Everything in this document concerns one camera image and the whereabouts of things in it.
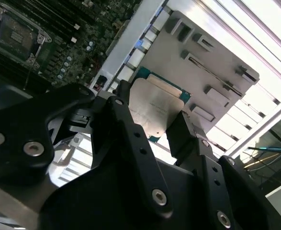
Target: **black plastic part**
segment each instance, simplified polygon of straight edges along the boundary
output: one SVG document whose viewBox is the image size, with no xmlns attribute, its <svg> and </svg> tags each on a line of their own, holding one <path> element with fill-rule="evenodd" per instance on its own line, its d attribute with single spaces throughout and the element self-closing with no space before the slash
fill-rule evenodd
<svg viewBox="0 0 281 230">
<path fill-rule="evenodd" d="M 56 122 L 53 128 L 59 129 L 61 115 L 93 100 L 93 92 L 73 84 L 0 110 L 0 133 L 5 136 L 5 142 L 0 145 L 0 181 L 34 184 L 42 180 L 54 157 L 49 122 Z M 30 141 L 43 145 L 42 155 L 25 154 L 23 147 Z"/>
<path fill-rule="evenodd" d="M 188 115 L 181 112 L 166 132 L 171 154 L 177 158 L 177 166 L 197 176 L 199 187 L 205 195 L 203 204 L 210 223 L 209 229 L 225 228 L 217 218 L 217 212 L 221 211 L 229 218 L 229 229 L 233 230 L 235 222 L 222 168 L 214 160 L 216 158 L 205 134 L 196 130 L 198 129 L 193 127 Z"/>
<path fill-rule="evenodd" d="M 173 200 L 172 216 L 156 219 L 147 215 L 133 168 L 117 158 L 82 175 L 57 190 L 45 203 L 41 230 L 191 230 L 209 229 L 192 173 L 158 162 Z"/>
<path fill-rule="evenodd" d="M 127 104 L 130 103 L 130 90 L 131 90 L 131 83 L 121 80 L 115 93 L 118 97 L 120 97 L 124 102 Z"/>
<path fill-rule="evenodd" d="M 122 157 L 133 169 L 131 173 L 135 175 L 146 212 L 159 218 L 172 215 L 171 197 L 146 134 L 140 125 L 134 123 L 127 103 L 121 98 L 110 97 L 101 114 L 96 117 L 92 143 L 92 168 L 103 166 L 110 158 Z M 160 206 L 152 199 L 154 189 L 164 192 L 167 196 L 166 205 Z"/>
<path fill-rule="evenodd" d="M 243 170 L 243 163 L 229 157 L 219 159 L 225 175 L 234 218 L 242 229 L 248 230 L 281 230 L 281 216 L 264 196 L 263 192 L 250 180 Z"/>
</svg>

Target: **cable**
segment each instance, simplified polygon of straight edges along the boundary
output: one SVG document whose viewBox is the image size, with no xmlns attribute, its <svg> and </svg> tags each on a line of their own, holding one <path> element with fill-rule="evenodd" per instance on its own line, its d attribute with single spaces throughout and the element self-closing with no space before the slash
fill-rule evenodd
<svg viewBox="0 0 281 230">
<path fill-rule="evenodd" d="M 276 182 L 278 182 L 278 183 L 281 184 L 281 181 L 279 181 L 278 179 L 276 179 L 276 178 L 274 178 L 274 177 L 272 177 L 272 176 L 271 176 L 271 177 L 268 177 L 268 176 L 264 176 L 264 175 L 259 175 L 257 172 L 258 172 L 258 171 L 255 172 L 255 175 L 256 175 L 256 176 L 261 177 L 261 178 L 266 178 L 266 179 L 268 179 L 268 180 L 273 179 L 273 180 L 275 180 Z"/>
<path fill-rule="evenodd" d="M 272 170 L 274 173 L 277 173 L 277 171 L 275 171 L 273 168 L 271 168 L 269 165 L 267 165 L 266 163 L 264 163 L 263 161 L 259 160 L 259 162 L 261 162 L 265 167 L 268 167 L 270 170 Z"/>
<path fill-rule="evenodd" d="M 265 160 L 268 160 L 268 159 L 270 159 L 270 158 L 272 158 L 272 157 L 276 157 L 276 156 L 278 156 L 279 154 L 277 153 L 277 154 L 274 154 L 274 155 L 272 155 L 272 156 L 269 156 L 269 157 L 266 157 L 266 158 L 264 158 L 264 159 L 261 159 L 261 161 L 265 161 Z M 259 161 L 256 161 L 256 162 L 254 162 L 254 163 L 251 163 L 251 164 L 248 164 L 248 165 L 246 165 L 245 167 L 244 167 L 244 169 L 246 169 L 246 168 L 248 168 L 248 167 L 250 167 L 250 166 L 252 166 L 252 165 L 254 165 L 254 164 L 257 164 L 257 163 L 260 163 Z"/>
<path fill-rule="evenodd" d="M 278 156 L 277 158 L 275 158 L 274 160 L 272 160 L 271 162 L 269 162 L 267 165 L 271 165 L 271 164 L 275 163 L 277 160 L 280 160 L 280 159 L 281 159 L 281 155 Z M 249 171 L 250 171 L 250 172 L 257 171 L 257 170 L 263 169 L 263 168 L 265 168 L 265 167 L 266 167 L 266 166 L 264 165 L 264 166 L 261 166 L 261 167 L 256 168 L 256 169 L 251 169 L 251 170 L 249 170 Z"/>
<path fill-rule="evenodd" d="M 259 147 L 261 150 L 281 150 L 281 148 L 278 147 Z"/>
<path fill-rule="evenodd" d="M 253 147 L 248 147 L 249 150 L 260 150 L 260 151 L 263 151 L 263 149 L 259 149 L 259 148 L 253 148 Z M 279 153 L 281 154 L 281 149 L 264 149 L 265 151 L 267 152 L 276 152 L 276 153 Z"/>
</svg>

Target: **electronic component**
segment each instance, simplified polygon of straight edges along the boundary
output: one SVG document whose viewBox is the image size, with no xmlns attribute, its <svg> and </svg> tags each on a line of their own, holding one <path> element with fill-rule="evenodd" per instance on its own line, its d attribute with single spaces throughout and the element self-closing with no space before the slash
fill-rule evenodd
<svg viewBox="0 0 281 230">
<path fill-rule="evenodd" d="M 103 75 L 99 76 L 96 84 L 94 85 L 93 89 L 97 92 L 99 92 L 105 85 L 107 81 L 107 78 Z"/>
<path fill-rule="evenodd" d="M 77 76 L 80 84 L 90 82 L 107 58 L 106 51 L 118 32 L 113 23 L 123 24 L 131 18 L 133 7 L 139 2 L 0 0 L 0 53 L 25 68 L 24 75 L 5 77 L 10 82 L 16 80 L 22 89 L 31 90 L 41 84 L 27 84 L 29 71 L 50 84 L 57 75 L 64 74 L 65 79 L 55 87 L 74 83 Z M 6 66 L 7 72 L 12 66 Z"/>
<path fill-rule="evenodd" d="M 0 4 L 0 52 L 15 61 L 38 69 L 36 61 L 51 37 L 38 25 L 23 19 L 13 9 Z"/>
</svg>

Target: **mounting hole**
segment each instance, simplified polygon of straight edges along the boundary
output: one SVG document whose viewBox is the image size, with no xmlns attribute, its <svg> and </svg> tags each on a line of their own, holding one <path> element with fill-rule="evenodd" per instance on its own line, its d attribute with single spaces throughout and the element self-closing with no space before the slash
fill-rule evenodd
<svg viewBox="0 0 281 230">
<path fill-rule="evenodd" d="M 117 104 L 123 104 L 123 102 L 122 101 L 120 101 L 120 100 L 115 100 L 115 102 L 117 103 Z"/>
<path fill-rule="evenodd" d="M 216 185 L 218 185 L 218 186 L 220 186 L 221 184 L 220 184 L 220 182 L 218 181 L 218 180 L 214 180 L 214 182 L 215 182 L 215 184 Z"/>
<path fill-rule="evenodd" d="M 146 150 L 145 149 L 141 148 L 139 151 L 140 151 L 141 154 L 146 155 Z"/>
</svg>

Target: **bright window light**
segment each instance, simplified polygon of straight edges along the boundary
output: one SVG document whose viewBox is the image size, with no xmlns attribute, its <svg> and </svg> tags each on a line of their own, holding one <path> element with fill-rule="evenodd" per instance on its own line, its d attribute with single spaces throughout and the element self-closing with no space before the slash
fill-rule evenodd
<svg viewBox="0 0 281 230">
<path fill-rule="evenodd" d="M 117 79 L 118 80 L 126 80 L 129 81 L 134 71 L 127 66 L 124 66 L 121 72 L 119 73 Z"/>
<path fill-rule="evenodd" d="M 62 180 L 60 178 L 52 180 L 52 183 L 55 184 L 57 187 L 61 187 L 61 186 L 64 186 L 65 184 L 67 184 L 66 181 L 64 181 L 64 180 Z"/>
<path fill-rule="evenodd" d="M 89 165 L 91 166 L 92 165 L 92 156 L 76 149 L 74 151 L 74 154 L 73 154 L 73 158 L 80 161 L 80 162 L 83 162 L 84 164 L 86 165 Z"/>
<path fill-rule="evenodd" d="M 230 136 L 228 136 L 216 127 L 213 127 L 211 130 L 209 130 L 206 136 L 209 140 L 217 143 L 226 150 L 228 150 L 236 143 L 234 139 L 232 139 Z"/>
<path fill-rule="evenodd" d="M 243 2 L 281 39 L 281 8 L 273 0 Z"/>
<path fill-rule="evenodd" d="M 157 30 L 161 31 L 169 17 L 170 15 L 166 11 L 162 11 L 160 15 L 156 18 L 155 22 L 153 23 L 153 26 Z"/>
<path fill-rule="evenodd" d="M 216 158 L 220 158 L 225 154 L 225 152 L 223 152 L 221 149 L 219 149 L 215 145 L 211 144 L 211 147 L 213 150 L 213 154 L 215 155 Z"/>
<path fill-rule="evenodd" d="M 271 52 L 270 48 L 265 47 L 257 38 L 255 38 L 246 28 L 244 28 L 236 19 L 234 19 L 222 6 L 216 1 L 202 0 L 209 8 L 211 8 L 227 25 L 229 25 L 244 41 L 246 41 L 253 49 L 255 49 L 266 61 L 268 61 L 281 74 L 281 61 L 277 59 Z M 266 3 L 263 10 L 267 16 Z"/>
<path fill-rule="evenodd" d="M 79 177 L 79 175 L 72 173 L 72 172 L 68 172 L 67 170 L 64 170 L 63 173 L 60 175 L 60 177 L 68 180 L 68 181 L 72 181 L 76 178 Z"/>
<path fill-rule="evenodd" d="M 72 160 L 70 161 L 70 164 L 68 165 L 69 169 L 72 169 L 73 171 L 76 171 L 80 175 L 83 175 L 84 173 L 86 173 L 90 170 L 89 167 L 86 167 L 82 164 L 79 164 L 79 163 L 75 162 L 73 159 L 74 158 L 72 158 Z"/>
<path fill-rule="evenodd" d="M 258 84 L 275 97 L 275 99 L 281 102 L 281 79 L 278 78 L 272 71 L 262 69 L 259 72 Z"/>
<path fill-rule="evenodd" d="M 152 43 L 146 39 L 145 37 L 143 38 L 143 43 L 142 43 L 142 47 L 145 48 L 146 50 L 149 50 L 151 47 Z"/>
<path fill-rule="evenodd" d="M 151 30 L 148 30 L 148 32 L 146 33 L 146 38 L 151 42 L 154 42 L 156 37 L 157 37 L 157 35 Z"/>
<path fill-rule="evenodd" d="M 254 109 L 268 115 L 277 106 L 262 90 L 253 85 L 242 98 Z"/>
<path fill-rule="evenodd" d="M 79 144 L 79 147 L 92 153 L 92 146 L 90 140 L 83 139 Z"/>
<path fill-rule="evenodd" d="M 218 2 L 281 61 L 281 47 L 247 13 L 233 1 L 218 0 Z"/>
<path fill-rule="evenodd" d="M 158 140 L 158 144 L 164 146 L 164 147 L 167 148 L 167 149 L 170 149 L 170 146 L 169 146 L 169 142 L 168 142 L 166 133 L 164 133 L 164 134 L 160 137 L 160 139 Z"/>
<path fill-rule="evenodd" d="M 156 158 L 172 165 L 177 161 L 177 159 L 171 156 L 170 152 L 163 150 L 162 148 L 158 147 L 156 144 L 152 142 L 149 142 L 149 144 Z"/>
<path fill-rule="evenodd" d="M 254 121 L 251 117 L 246 115 L 244 112 L 242 112 L 240 109 L 238 109 L 236 106 L 233 106 L 228 112 L 232 118 L 234 118 L 236 121 L 241 123 L 244 126 L 250 126 L 254 127 L 257 122 Z"/>
<path fill-rule="evenodd" d="M 142 51 L 136 49 L 130 59 L 128 60 L 128 63 L 137 68 L 144 56 L 145 54 Z"/>
<path fill-rule="evenodd" d="M 241 100 L 236 102 L 235 106 L 241 111 L 243 111 L 245 114 L 247 114 L 249 117 L 251 117 L 253 120 L 255 120 L 257 123 L 263 119 L 258 113 L 256 113 L 252 108 L 250 108 Z"/>
<path fill-rule="evenodd" d="M 216 127 L 221 131 L 225 132 L 229 136 L 241 139 L 245 134 L 248 133 L 248 129 L 232 118 L 230 115 L 225 114 L 216 124 Z"/>
</svg>

